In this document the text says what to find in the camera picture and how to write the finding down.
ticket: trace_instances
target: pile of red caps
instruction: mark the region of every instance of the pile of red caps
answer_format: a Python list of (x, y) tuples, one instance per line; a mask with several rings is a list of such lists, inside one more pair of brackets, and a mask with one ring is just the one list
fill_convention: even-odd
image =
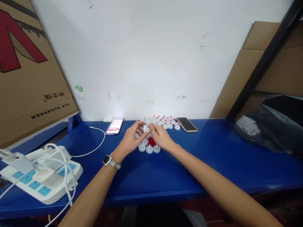
[(152, 147), (154, 147), (156, 145), (156, 142), (154, 141), (154, 139), (152, 137), (149, 137), (147, 145), (151, 145)]

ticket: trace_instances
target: watch face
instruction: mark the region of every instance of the watch face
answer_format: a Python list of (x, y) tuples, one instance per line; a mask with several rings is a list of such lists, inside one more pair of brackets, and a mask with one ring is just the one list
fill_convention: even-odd
[(106, 163), (108, 163), (109, 160), (110, 160), (110, 157), (109, 156), (105, 156), (104, 159), (103, 159), (103, 162), (106, 164)]

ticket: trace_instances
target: red printed logo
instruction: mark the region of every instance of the red printed logo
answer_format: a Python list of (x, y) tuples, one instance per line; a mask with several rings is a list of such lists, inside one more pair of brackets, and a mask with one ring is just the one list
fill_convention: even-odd
[(15, 49), (23, 57), (36, 63), (47, 61), (10, 14), (0, 10), (0, 72), (6, 73), (21, 68)]

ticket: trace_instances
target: blue tabletop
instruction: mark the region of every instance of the blue tabletop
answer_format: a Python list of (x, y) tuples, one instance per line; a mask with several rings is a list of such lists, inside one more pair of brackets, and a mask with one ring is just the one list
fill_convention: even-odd
[[(225, 119), (191, 120), (196, 133), (168, 129), (168, 134), (185, 150), (210, 165), (247, 193), (303, 188), (303, 162), (292, 155), (273, 153), (246, 142)], [(83, 167), (76, 197), (102, 167), (102, 159), (119, 144), (134, 121), (124, 121), (120, 133), (105, 137), (102, 146), (90, 155), (72, 158)], [(71, 155), (95, 149), (104, 134), (103, 122), (83, 122), (61, 139)], [(9, 187), (6, 185), (0, 193)], [(206, 193), (194, 177), (168, 152), (147, 154), (136, 149), (128, 155), (108, 191), (104, 206), (191, 199)], [(0, 218), (16, 218), (58, 213), (68, 202), (65, 195), (52, 205), (44, 205), (17, 187), (0, 200)]]

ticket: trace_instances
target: white power strip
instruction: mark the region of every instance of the white power strip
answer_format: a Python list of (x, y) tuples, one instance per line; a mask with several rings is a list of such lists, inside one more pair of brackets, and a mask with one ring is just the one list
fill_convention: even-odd
[[(33, 151), (26, 155), (29, 160), (36, 160), (37, 158), (44, 155), (45, 152), (43, 149), (39, 149)], [(83, 168), (78, 162), (74, 162), (69, 160), (67, 164), (73, 170), (75, 180), (77, 181), (83, 173)], [(23, 191), (27, 192), (32, 197), (41, 201), (44, 204), (52, 204), (57, 202), (60, 198), (62, 198), (66, 194), (65, 190), (65, 182), (62, 181), (55, 189), (51, 190), (46, 186), (40, 184), (39, 182), (32, 179), (32, 176), (35, 174), (35, 170), (33, 169), (27, 176), (23, 177), (19, 182), (17, 182), (17, 186)], [(64, 177), (65, 174), (65, 166), (61, 166), (56, 172)], [(67, 186), (69, 190), (73, 189), (73, 178), (70, 174), (70, 170), (67, 171)], [(21, 178), (24, 174), (11, 166), (5, 167), (0, 171), (0, 174), (7, 178), (10, 182), (15, 183), (19, 178)]]

